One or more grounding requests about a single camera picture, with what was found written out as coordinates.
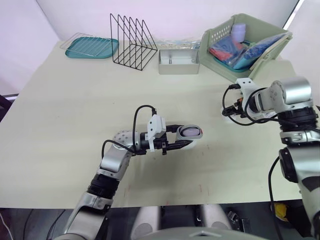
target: white plastic container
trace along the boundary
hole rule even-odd
[[[230,35],[233,40],[235,40],[238,43],[242,43],[245,40],[246,24],[245,23],[233,24]]]

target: blue item in basket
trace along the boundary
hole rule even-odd
[[[212,55],[228,66],[232,66],[245,50],[246,47],[234,41],[231,36],[221,38],[208,49]]]
[[[233,68],[242,69],[244,67],[251,66],[267,48],[269,48],[284,35],[285,33],[280,33],[257,42],[254,46],[250,47],[247,51],[244,52],[244,54],[239,58]]]

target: storage basket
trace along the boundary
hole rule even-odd
[[[281,33],[287,33],[287,37],[281,42],[274,43],[274,45],[265,50],[264,53],[267,54],[263,54],[258,58],[249,70],[243,72],[233,71],[216,61],[214,56],[208,52],[208,47],[219,41],[221,38],[229,36],[232,25],[236,23],[246,24],[244,40],[251,43],[257,43],[262,39]],[[199,48],[199,60],[201,64],[232,82],[235,82],[238,78],[251,78],[254,80],[259,69],[263,67],[267,61],[275,59],[290,39],[292,39],[291,32],[250,15],[240,13],[233,15],[231,19],[221,25],[204,32]]]

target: black wire file holder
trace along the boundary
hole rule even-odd
[[[140,22],[119,14],[116,18],[110,13],[110,30],[111,38],[116,36],[119,44],[117,54],[112,46],[112,60],[116,64],[142,71],[158,51],[144,20]]]

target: white table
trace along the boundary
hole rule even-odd
[[[157,57],[143,71],[112,59],[70,59],[56,45],[0,123],[0,207],[73,208],[101,160],[101,146],[131,130],[136,108],[150,104],[169,124],[196,124],[203,138],[190,150],[131,158],[113,207],[268,201],[268,171],[279,149],[279,125],[243,127],[220,114],[231,83],[200,66],[197,75],[159,75]],[[294,76],[290,62],[271,61],[261,87]],[[227,97],[230,105],[236,91]],[[137,130],[151,113],[142,110]],[[300,198],[280,165],[274,198]]]

